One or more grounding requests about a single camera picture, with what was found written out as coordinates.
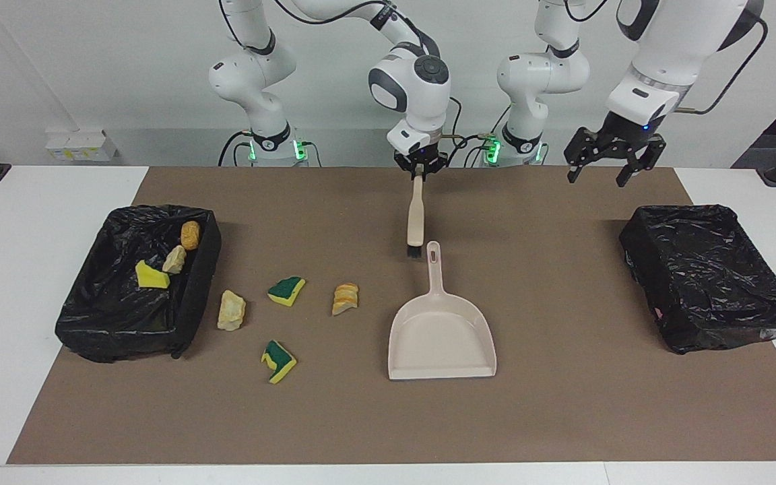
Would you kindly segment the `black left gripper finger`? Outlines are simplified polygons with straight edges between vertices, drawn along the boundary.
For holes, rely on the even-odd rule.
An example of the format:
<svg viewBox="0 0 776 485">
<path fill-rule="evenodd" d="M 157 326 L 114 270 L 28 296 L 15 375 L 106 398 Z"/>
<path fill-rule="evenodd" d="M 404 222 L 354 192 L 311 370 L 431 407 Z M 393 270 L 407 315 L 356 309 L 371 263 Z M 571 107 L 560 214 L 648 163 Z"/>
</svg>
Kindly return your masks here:
<svg viewBox="0 0 776 485">
<path fill-rule="evenodd" d="M 666 148 L 666 141 L 661 135 L 651 135 L 643 153 L 638 155 L 636 148 L 627 141 L 619 141 L 616 146 L 617 158 L 626 160 L 619 174 L 616 176 L 616 184 L 625 187 L 630 179 L 638 172 L 655 168 L 657 160 Z"/>
<path fill-rule="evenodd" d="M 587 165 L 603 159 L 604 151 L 600 144 L 601 140 L 600 133 L 585 127 L 579 127 L 570 138 L 563 151 L 564 159 L 569 165 L 567 179 L 570 183 L 577 181 L 580 172 Z"/>
</svg>

